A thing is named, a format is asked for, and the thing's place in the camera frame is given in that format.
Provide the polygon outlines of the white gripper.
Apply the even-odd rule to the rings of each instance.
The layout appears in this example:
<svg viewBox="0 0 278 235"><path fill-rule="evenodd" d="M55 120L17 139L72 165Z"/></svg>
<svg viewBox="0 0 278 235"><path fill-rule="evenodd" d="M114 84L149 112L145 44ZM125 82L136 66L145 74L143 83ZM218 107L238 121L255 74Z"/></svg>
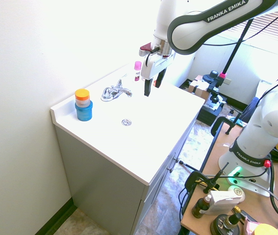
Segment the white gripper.
<svg viewBox="0 0 278 235"><path fill-rule="evenodd" d="M152 78L158 74L155 87L159 88L162 80L164 78L166 68L173 62L176 53L172 53L168 57L164 57L160 54L152 54L149 57L146 57L143 61L141 68L141 77L145 79L144 83L144 95L149 96L152 86Z"/></svg>

